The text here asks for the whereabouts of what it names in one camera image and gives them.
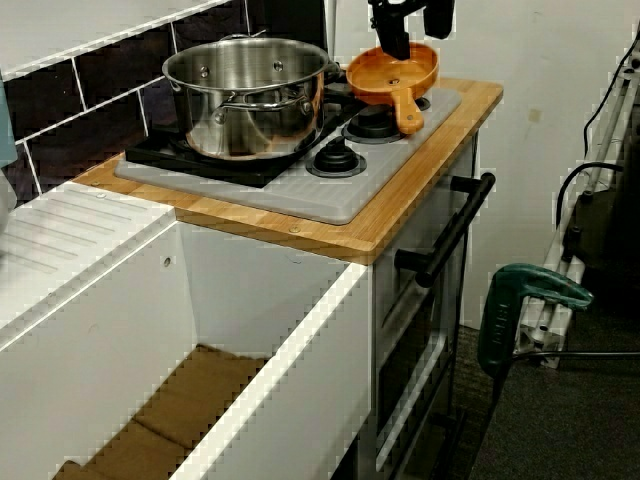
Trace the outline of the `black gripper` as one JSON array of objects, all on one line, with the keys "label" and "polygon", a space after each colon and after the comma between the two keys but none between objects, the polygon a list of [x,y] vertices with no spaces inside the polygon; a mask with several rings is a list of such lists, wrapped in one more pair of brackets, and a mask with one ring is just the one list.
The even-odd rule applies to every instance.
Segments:
[{"label": "black gripper", "polygon": [[424,33],[434,38],[447,38],[453,27],[454,0],[372,0],[371,24],[376,30],[380,47],[387,55],[409,57],[409,34],[405,18],[421,11]]}]

